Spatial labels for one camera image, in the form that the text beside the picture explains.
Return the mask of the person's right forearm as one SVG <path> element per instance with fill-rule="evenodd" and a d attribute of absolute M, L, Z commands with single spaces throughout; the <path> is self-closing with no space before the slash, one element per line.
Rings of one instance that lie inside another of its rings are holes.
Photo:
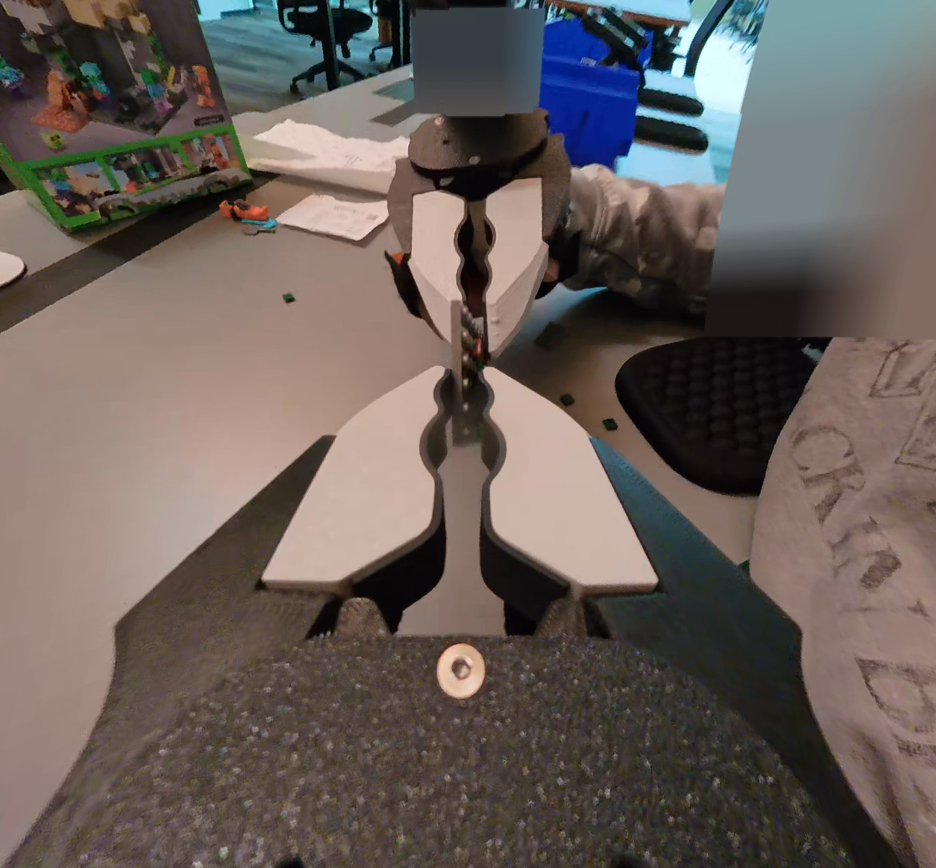
<path fill-rule="evenodd" d="M 603 288 L 651 310 L 703 316 L 726 184 L 660 185 L 591 164 L 573 168 L 548 243 L 559 284 Z"/>

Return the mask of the orange and teal lego assembly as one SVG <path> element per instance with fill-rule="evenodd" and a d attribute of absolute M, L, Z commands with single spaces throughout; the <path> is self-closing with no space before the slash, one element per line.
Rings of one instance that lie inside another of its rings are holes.
<path fill-rule="evenodd" d="M 251 205 L 246 200 L 222 201 L 219 212 L 226 219 L 239 224 L 246 235 L 274 233 L 278 229 L 278 222 L 272 217 L 268 207 Z"/>

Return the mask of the white crumpled paper bag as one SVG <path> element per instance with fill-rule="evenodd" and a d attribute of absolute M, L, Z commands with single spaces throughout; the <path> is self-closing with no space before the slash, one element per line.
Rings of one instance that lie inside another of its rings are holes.
<path fill-rule="evenodd" d="M 251 169 L 289 175 L 346 190 L 385 195 L 396 164 L 408 158 L 410 139 L 343 137 L 312 124 L 282 120 L 244 140 Z"/>

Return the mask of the black office chair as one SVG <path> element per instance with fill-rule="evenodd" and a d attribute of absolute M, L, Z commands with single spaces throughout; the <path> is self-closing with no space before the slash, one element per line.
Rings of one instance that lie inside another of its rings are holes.
<path fill-rule="evenodd" d="M 293 95 L 298 96 L 301 83 L 311 85 L 319 75 L 325 76 L 328 90 L 339 87 L 342 74 L 355 82 L 366 78 L 347 60 L 351 40 L 370 28 L 369 13 L 347 7 L 345 0 L 276 0 L 276 9 L 287 33 L 306 36 L 311 46 L 322 50 L 321 62 L 293 77 L 289 87 Z"/>

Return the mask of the large dark grey lego plate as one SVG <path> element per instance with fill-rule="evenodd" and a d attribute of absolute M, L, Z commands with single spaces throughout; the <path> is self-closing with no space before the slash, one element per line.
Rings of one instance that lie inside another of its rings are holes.
<path fill-rule="evenodd" d="M 484 319 L 475 318 L 460 301 L 452 302 L 450 307 L 450 346 L 452 441 L 464 447 L 479 441 L 482 435 L 488 392 L 483 370 L 474 371 L 473 359 L 481 356 L 487 364 L 488 353 Z"/>

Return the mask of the blue plastic storage bin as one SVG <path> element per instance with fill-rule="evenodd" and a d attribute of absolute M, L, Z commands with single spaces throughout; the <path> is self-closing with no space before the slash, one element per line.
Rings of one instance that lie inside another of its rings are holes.
<path fill-rule="evenodd" d="M 571 164 L 613 168 L 628 155 L 637 121 L 642 58 L 614 33 L 600 35 L 582 19 L 544 28 L 539 105 L 550 132 L 562 135 Z"/>

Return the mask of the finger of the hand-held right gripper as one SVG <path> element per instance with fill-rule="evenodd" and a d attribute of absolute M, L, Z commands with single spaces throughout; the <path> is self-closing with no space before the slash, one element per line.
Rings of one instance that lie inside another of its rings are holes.
<path fill-rule="evenodd" d="M 407 268 L 416 289 L 416 308 L 448 343 L 462 343 L 466 295 L 459 235 L 467 219 L 462 198 L 445 192 L 413 197 L 411 250 Z"/>
<path fill-rule="evenodd" d="M 542 206 L 539 177 L 515 179 L 486 199 L 485 224 L 492 241 L 483 305 L 490 359 L 498 358 L 517 336 L 543 281 L 547 245 Z"/>

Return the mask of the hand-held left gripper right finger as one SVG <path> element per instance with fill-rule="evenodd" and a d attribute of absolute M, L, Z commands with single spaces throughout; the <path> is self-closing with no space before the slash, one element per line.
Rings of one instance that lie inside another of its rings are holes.
<path fill-rule="evenodd" d="M 588 432 L 494 367 L 481 382 L 480 567 L 507 631 L 531 632 L 564 598 L 655 593 L 659 576 Z"/>

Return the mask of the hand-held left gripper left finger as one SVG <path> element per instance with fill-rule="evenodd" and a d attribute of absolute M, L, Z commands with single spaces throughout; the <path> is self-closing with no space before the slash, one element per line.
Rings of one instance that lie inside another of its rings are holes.
<path fill-rule="evenodd" d="M 366 598 L 396 632 L 441 581 L 449 372 L 383 394 L 332 438 L 262 573 L 266 589 Z"/>

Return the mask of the colourful lego box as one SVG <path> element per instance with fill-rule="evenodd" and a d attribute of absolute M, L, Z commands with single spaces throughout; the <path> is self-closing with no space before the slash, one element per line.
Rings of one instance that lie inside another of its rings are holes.
<path fill-rule="evenodd" d="M 1 0 L 1 157 L 67 232 L 251 181 L 193 0 Z"/>

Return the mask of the white instruction sheet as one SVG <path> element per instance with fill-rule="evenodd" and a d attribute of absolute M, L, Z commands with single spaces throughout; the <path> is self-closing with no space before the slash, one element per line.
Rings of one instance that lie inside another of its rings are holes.
<path fill-rule="evenodd" d="M 334 196 L 312 194 L 288 208 L 278 225 L 349 242 L 361 242 L 389 219 L 385 201 L 355 203 Z"/>

